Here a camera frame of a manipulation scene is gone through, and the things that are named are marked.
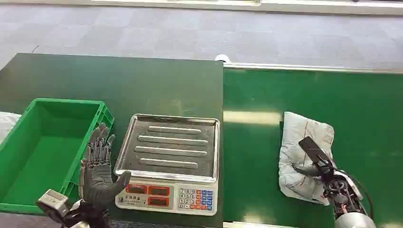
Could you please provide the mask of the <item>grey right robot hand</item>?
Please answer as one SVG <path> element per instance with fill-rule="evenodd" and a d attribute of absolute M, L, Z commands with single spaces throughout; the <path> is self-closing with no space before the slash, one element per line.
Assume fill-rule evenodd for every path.
<path fill-rule="evenodd" d="M 333 205 L 334 218 L 358 212 L 367 215 L 361 200 L 363 199 L 354 180 L 338 169 L 333 160 L 307 136 L 298 142 L 300 148 L 312 161 L 310 166 L 292 164 L 295 171 L 309 177 L 317 177 L 323 183 L 323 197 Z"/>

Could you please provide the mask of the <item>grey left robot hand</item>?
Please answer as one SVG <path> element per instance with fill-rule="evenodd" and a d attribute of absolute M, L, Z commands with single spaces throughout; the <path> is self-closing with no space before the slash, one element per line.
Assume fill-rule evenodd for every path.
<path fill-rule="evenodd" d="M 129 184 L 131 172 L 124 171 L 112 179 L 111 147 L 115 135 L 109 135 L 105 123 L 96 127 L 80 162 L 79 195 L 85 202 L 105 207 Z"/>

